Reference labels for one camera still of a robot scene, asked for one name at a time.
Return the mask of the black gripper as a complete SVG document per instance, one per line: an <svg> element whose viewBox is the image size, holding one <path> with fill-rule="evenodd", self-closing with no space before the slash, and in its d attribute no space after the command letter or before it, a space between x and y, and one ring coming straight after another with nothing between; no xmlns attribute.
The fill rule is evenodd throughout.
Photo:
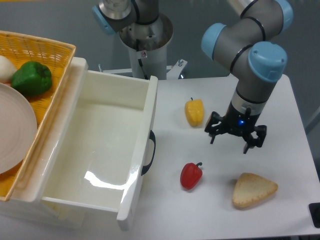
<svg viewBox="0 0 320 240"><path fill-rule="evenodd" d="M249 149L254 147L261 148L266 135L267 126L255 126L259 115L249 115L239 112L232 103L229 104L226 114L220 116L217 112L213 111L207 120L204 131L211 137L210 144L214 143L215 137L223 135L226 132L242 137L246 142L243 153L246 154Z"/></svg>

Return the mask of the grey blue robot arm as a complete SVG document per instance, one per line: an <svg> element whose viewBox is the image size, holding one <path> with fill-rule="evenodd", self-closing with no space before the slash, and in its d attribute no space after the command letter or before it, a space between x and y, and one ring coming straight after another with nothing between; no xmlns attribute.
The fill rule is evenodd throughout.
<svg viewBox="0 0 320 240"><path fill-rule="evenodd" d="M229 4L239 21L231 27L211 25L201 39L201 49L238 83L226 114L213 112L205 132L211 138L226 133L241 137L246 150L260 148L267 127L257 125L257 120L288 61L285 50L271 39L291 25L293 9L286 0L231 0ZM167 78L167 45L173 26L160 13L158 1L102 0L92 12L106 34L119 34L135 78Z"/></svg>

